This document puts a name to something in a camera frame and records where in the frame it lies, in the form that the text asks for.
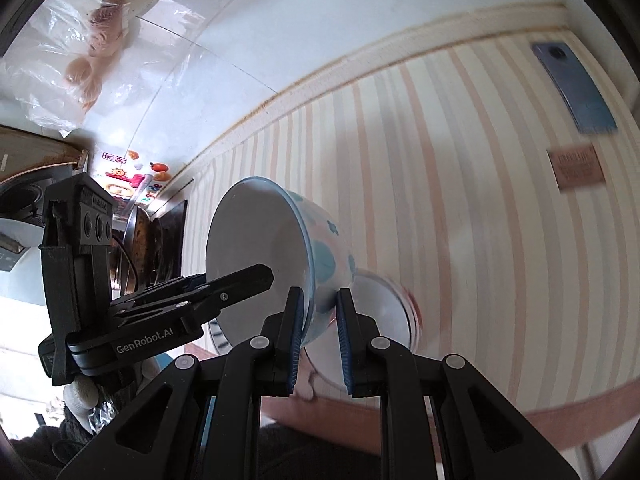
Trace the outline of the white gloved left hand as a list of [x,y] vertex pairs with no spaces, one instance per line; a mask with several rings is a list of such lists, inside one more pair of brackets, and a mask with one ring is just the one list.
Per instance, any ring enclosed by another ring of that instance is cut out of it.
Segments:
[[160,366],[151,358],[125,370],[112,384],[98,384],[90,377],[77,376],[63,389],[65,407],[90,437],[96,436],[158,374]]

